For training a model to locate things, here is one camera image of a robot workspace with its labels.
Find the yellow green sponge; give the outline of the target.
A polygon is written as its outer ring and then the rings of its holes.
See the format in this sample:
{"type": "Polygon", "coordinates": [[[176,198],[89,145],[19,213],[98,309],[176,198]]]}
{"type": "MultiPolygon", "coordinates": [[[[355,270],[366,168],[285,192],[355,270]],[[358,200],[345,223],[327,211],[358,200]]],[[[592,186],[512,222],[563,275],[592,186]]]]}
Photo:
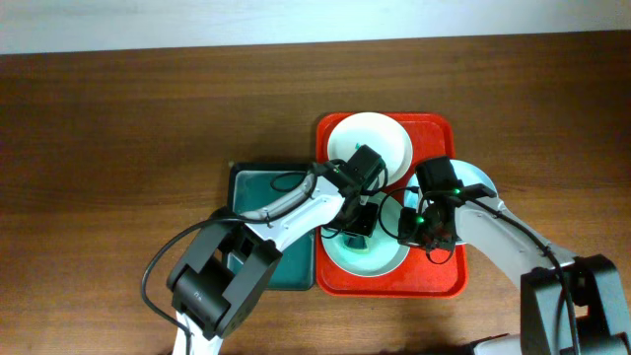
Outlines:
{"type": "Polygon", "coordinates": [[[353,252],[367,252],[369,250],[365,236],[344,236],[343,244],[347,249],[353,252]]]}

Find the pale green plate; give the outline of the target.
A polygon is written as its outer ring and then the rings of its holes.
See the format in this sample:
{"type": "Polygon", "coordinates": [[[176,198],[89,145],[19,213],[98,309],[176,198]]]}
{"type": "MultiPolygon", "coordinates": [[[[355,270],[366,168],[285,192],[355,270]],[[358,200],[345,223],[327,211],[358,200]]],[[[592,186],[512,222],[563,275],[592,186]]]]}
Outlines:
{"type": "Polygon", "coordinates": [[[395,234],[398,228],[399,214],[402,206],[392,197],[388,197],[382,209],[380,205],[386,195],[379,192],[369,200],[379,204],[376,228],[367,238],[367,252],[353,252],[343,244],[344,234],[328,232],[321,228],[321,240],[324,250],[333,263],[342,270],[360,277],[378,277],[395,270],[407,257],[409,247],[400,245],[398,241],[383,230],[383,226],[395,234]]]}

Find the light blue plate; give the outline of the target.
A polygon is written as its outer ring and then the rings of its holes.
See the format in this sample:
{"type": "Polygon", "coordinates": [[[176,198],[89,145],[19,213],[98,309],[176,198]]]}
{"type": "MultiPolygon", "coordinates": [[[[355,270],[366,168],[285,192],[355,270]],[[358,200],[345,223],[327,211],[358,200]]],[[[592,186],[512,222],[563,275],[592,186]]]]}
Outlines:
{"type": "MultiPolygon", "coordinates": [[[[451,162],[456,176],[462,182],[462,187],[455,190],[439,190],[424,193],[420,189],[418,179],[414,173],[405,188],[404,207],[411,207],[418,213],[422,213],[431,204],[439,202],[451,205],[457,210],[469,199],[495,197],[497,195],[497,188],[494,182],[481,169],[465,161],[451,159],[451,162]]],[[[457,234],[456,246],[463,243],[464,241],[457,234]]]]}

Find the white plate with green stain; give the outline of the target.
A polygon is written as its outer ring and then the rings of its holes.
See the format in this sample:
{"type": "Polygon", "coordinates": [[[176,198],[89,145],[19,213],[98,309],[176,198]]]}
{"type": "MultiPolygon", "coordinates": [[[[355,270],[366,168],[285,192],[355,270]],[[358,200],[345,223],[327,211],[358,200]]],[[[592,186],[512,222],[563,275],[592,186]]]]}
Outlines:
{"type": "Polygon", "coordinates": [[[360,112],[342,119],[329,135],[327,157],[348,161],[362,145],[373,149],[386,163],[387,186],[401,180],[411,166],[411,138],[400,123],[385,114],[360,112]]]}

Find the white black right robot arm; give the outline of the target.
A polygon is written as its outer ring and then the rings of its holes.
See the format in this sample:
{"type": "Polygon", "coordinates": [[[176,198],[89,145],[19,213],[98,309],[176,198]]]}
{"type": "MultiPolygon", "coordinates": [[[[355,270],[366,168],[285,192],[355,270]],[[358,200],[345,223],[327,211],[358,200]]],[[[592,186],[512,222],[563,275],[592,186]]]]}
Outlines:
{"type": "Polygon", "coordinates": [[[472,343],[472,354],[627,354],[630,316],[614,263],[578,256],[519,220],[484,184],[422,195],[398,222],[402,244],[454,250],[462,240],[486,255],[519,289],[516,335],[472,343]]]}

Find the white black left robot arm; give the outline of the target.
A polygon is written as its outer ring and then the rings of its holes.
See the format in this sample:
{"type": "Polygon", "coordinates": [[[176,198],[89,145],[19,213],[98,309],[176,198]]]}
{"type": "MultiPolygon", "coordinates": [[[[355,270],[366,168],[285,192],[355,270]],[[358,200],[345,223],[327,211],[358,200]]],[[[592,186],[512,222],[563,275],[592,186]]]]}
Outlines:
{"type": "Polygon", "coordinates": [[[175,354],[216,354],[249,316],[284,250],[313,229],[354,222],[362,198],[387,183],[383,161],[315,164],[298,186],[253,211],[216,211],[187,228],[195,237],[167,278],[175,354]]]}

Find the red plastic tray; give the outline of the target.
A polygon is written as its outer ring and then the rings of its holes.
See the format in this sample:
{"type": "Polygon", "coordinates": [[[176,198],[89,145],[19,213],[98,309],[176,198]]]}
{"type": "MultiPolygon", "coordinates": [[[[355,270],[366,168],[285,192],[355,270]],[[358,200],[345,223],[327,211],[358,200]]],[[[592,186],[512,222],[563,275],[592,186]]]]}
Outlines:
{"type": "MultiPolygon", "coordinates": [[[[390,112],[388,116],[402,125],[410,135],[414,164],[423,159],[456,154],[453,131],[440,115],[422,112],[390,112]]],[[[326,254],[324,240],[315,242],[315,278],[326,293],[344,297],[374,298],[450,298],[466,287],[468,270],[464,247],[434,251],[435,257],[446,261],[436,265],[427,259],[425,251],[415,248],[393,271],[375,277],[355,276],[334,264],[326,254]]]]}

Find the dark green water tray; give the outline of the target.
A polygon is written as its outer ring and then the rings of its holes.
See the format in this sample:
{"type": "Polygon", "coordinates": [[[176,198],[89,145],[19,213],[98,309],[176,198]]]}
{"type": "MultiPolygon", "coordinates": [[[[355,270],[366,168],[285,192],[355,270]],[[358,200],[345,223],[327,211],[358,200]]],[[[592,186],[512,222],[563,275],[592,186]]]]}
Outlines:
{"type": "MultiPolygon", "coordinates": [[[[231,167],[228,207],[235,213],[264,207],[296,185],[307,164],[235,163],[231,167]]],[[[315,232],[309,231],[283,251],[267,285],[269,290],[307,291],[315,284],[315,232]]]]}

